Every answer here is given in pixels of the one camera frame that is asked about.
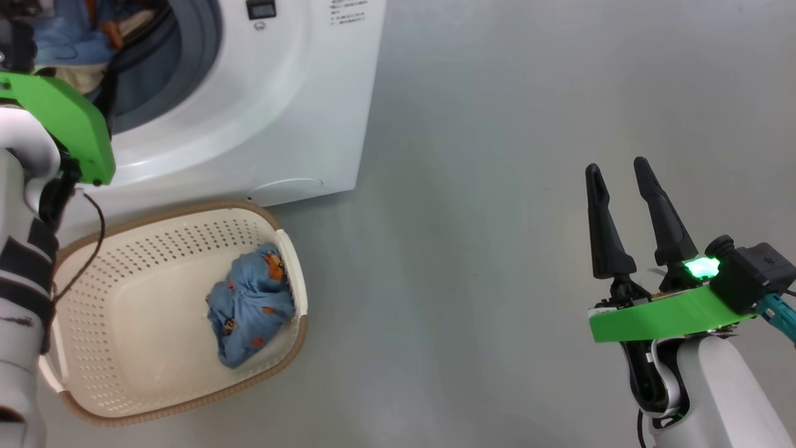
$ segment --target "floor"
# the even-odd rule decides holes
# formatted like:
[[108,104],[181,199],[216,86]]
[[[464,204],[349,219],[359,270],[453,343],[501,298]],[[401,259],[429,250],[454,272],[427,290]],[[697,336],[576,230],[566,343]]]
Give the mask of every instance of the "floor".
[[[780,2],[391,2],[355,191],[273,207],[310,294],[283,373],[118,429],[40,393],[52,447],[636,446],[596,345],[583,170],[600,163],[638,280],[659,282],[632,158],[698,247],[791,259],[796,9]],[[736,344],[796,436],[792,344]]]

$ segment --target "basket rim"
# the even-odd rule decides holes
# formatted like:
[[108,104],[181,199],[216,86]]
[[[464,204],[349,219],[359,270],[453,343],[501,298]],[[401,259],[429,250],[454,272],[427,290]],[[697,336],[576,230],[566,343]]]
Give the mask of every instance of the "basket rim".
[[[223,210],[223,209],[248,210],[264,218],[268,222],[268,224],[271,225],[274,231],[283,229],[282,226],[279,224],[279,222],[276,220],[276,218],[274,218],[270,213],[268,213],[263,207],[245,201],[216,201],[196,206],[187,206],[177,210],[172,210],[161,214],[155,214],[150,217],[137,219],[117,226],[112,226],[106,230],[105,238],[109,238],[111,236],[121,234],[123,232],[126,232],[128,230],[133,230],[138,227],[146,226],[160,221],[165,221],[167,219],[179,218],[181,216],[186,216],[190,214],[198,214],[206,211]],[[99,237],[100,237],[100,232],[95,232],[93,234],[89,234],[88,236],[80,238],[68,244],[63,249],[59,250],[56,255],[56,262],[53,272],[57,272],[57,270],[61,267],[64,261],[67,260],[70,256],[72,256],[75,252],[83,249],[85,246],[88,246],[96,242],[99,239]],[[257,383],[261,383],[265,379],[271,378],[272,376],[284,370],[284,368],[287,367],[287,365],[290,364],[293,361],[293,359],[298,355],[299,351],[301,350],[301,347],[304,344],[304,340],[306,339],[306,332],[307,332],[306,314],[303,314],[299,317],[298,330],[299,330],[298,335],[296,336],[296,339],[293,343],[293,347],[291,347],[291,350],[282,360],[280,360],[273,367],[268,368],[260,372],[259,374],[252,376],[251,378],[245,379],[239,383],[235,383],[232,386],[225,387],[219,391],[215,391],[210,394],[203,395],[201,397],[191,399],[183,403],[178,403],[172,406],[163,407],[161,409],[155,409],[152,411],[141,412],[133,415],[106,417],[94,414],[86,410],[83,406],[81,406],[77,402],[77,400],[75,400],[74,396],[72,396],[72,392],[70,392],[69,389],[64,389],[63,391],[58,392],[58,396],[60,397],[64,405],[67,407],[67,409],[69,409],[69,411],[73,415],[75,415],[78,419],[81,419],[85,422],[97,426],[106,426],[106,427],[126,426],[141,422],[149,422],[151,420],[160,419],[168,415],[175,415],[181,412],[190,411],[192,409],[204,406],[205,404],[210,404],[217,400],[224,399],[226,397],[229,397],[230,395],[234,395],[238,392],[241,392],[244,389],[254,386]]]
[[[282,225],[279,224],[279,221],[277,221],[273,215],[268,213],[261,206],[256,206],[251,202],[245,202],[245,201],[218,201],[218,202],[209,202],[198,206],[187,206],[185,208],[168,211],[161,214],[156,214],[146,218],[136,219],[130,222],[125,222],[124,224],[119,224],[117,226],[111,226],[105,230],[105,238],[109,238],[114,235],[127,232],[128,230],[136,229],[138,227],[143,227],[149,224],[154,224],[156,222],[165,221],[167,219],[179,218],[181,216],[186,216],[189,214],[197,214],[206,211],[223,210],[231,208],[245,209],[254,212],[263,217],[266,221],[268,221],[268,224],[270,224],[271,227],[274,228],[274,231],[282,229]],[[81,239],[69,243],[63,249],[58,250],[58,253],[56,254],[56,261],[53,272],[58,271],[60,266],[64,263],[64,260],[71,257],[75,252],[83,249],[85,246],[88,246],[89,244],[96,242],[99,238],[100,238],[100,232],[96,231],[93,234],[89,234],[85,237],[82,237]]]

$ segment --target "green bracket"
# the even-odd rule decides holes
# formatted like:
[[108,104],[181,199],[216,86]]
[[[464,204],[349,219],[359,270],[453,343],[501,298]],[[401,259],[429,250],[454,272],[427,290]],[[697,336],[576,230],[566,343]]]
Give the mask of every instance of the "green bracket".
[[80,164],[82,183],[108,185],[116,171],[100,111],[72,86],[52,77],[0,73],[0,98],[16,100]]
[[753,316],[735,314],[709,286],[702,286],[647,304],[594,315],[589,325],[595,342],[627,342],[705,332]]

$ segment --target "black strap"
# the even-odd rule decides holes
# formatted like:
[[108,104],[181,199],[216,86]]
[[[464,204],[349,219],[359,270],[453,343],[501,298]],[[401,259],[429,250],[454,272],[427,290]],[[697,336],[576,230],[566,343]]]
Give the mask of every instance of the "black strap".
[[53,280],[53,262],[13,238],[8,238],[0,252],[0,270],[26,278],[44,291],[49,291]]
[[55,260],[55,253],[58,251],[58,240],[55,238],[53,230],[39,218],[34,218],[33,222],[30,223],[28,244],[41,249],[42,252],[50,257],[50,260]]
[[41,320],[44,330],[44,339],[41,342],[41,354],[49,351],[50,325],[53,323],[55,306],[49,297],[42,295],[36,289],[17,283],[16,281],[0,278],[0,297],[7,301],[30,310]]

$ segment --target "blue cloth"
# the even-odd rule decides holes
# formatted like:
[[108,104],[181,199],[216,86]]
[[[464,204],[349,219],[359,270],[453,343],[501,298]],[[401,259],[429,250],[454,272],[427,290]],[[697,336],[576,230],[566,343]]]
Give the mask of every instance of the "blue cloth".
[[218,359],[235,368],[271,340],[295,313],[279,251],[266,244],[232,262],[208,296]]
[[[116,55],[107,37],[89,21],[85,0],[56,0],[55,16],[35,18],[36,65],[105,64]],[[96,0],[98,22],[115,20],[115,0]]]

